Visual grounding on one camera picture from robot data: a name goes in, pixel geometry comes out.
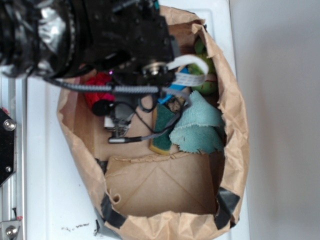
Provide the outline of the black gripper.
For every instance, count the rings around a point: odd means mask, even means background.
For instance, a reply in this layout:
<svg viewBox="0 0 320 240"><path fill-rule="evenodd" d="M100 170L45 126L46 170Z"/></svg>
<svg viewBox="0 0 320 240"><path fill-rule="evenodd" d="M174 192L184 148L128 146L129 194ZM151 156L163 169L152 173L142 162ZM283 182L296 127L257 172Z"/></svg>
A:
<svg viewBox="0 0 320 240"><path fill-rule="evenodd" d="M179 56L175 38L156 0L74 0L75 64L112 72L119 85L168 86L175 72L167 67ZM98 100L92 112L108 116L114 102Z"/></svg>

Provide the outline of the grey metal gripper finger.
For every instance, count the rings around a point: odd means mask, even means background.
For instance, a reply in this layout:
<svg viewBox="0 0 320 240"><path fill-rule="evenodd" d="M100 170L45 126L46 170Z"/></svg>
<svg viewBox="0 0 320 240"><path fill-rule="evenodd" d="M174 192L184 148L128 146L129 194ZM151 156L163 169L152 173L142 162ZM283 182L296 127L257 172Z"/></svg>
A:
<svg viewBox="0 0 320 240"><path fill-rule="evenodd" d="M110 111L104 117L103 126L111 132L111 137L122 138L127 134L137 106L135 98L119 98L110 104Z"/></svg>

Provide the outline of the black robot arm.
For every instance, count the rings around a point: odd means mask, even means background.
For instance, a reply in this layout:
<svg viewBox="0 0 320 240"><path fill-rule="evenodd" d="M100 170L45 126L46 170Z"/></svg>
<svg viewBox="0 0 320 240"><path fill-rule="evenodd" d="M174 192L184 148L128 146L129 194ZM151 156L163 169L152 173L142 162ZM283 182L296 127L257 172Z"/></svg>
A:
<svg viewBox="0 0 320 240"><path fill-rule="evenodd" d="M165 95L180 55L156 0L3 0L0 64L11 78L37 76L96 94L88 105L109 117L116 138L142 98Z"/></svg>

